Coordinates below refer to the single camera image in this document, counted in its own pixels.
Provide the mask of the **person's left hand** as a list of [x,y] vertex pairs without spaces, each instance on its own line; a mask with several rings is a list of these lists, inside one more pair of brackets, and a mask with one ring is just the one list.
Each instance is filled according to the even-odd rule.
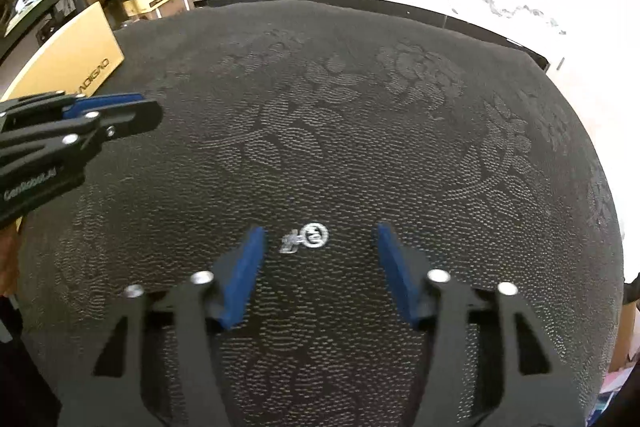
[[18,251],[21,237],[14,222],[1,230],[0,234],[0,295],[8,297],[15,293],[20,268]]

